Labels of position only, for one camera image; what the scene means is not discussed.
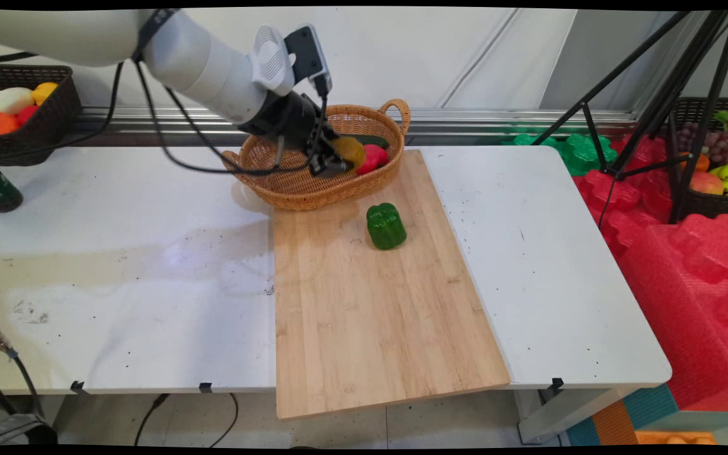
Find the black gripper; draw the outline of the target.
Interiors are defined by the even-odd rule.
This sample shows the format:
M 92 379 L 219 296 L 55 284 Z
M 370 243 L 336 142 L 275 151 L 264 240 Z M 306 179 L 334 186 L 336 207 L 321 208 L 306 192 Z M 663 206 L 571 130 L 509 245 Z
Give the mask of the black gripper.
M 342 159 L 333 149 L 342 137 L 327 123 L 327 96 L 321 95 L 322 107 L 307 94 L 290 92 L 277 97 L 269 92 L 263 106 L 252 120 L 240 124 L 240 131 L 271 142 L 284 139 L 284 147 L 308 156 L 308 170 L 313 178 L 335 178 L 352 172 L 353 163 Z

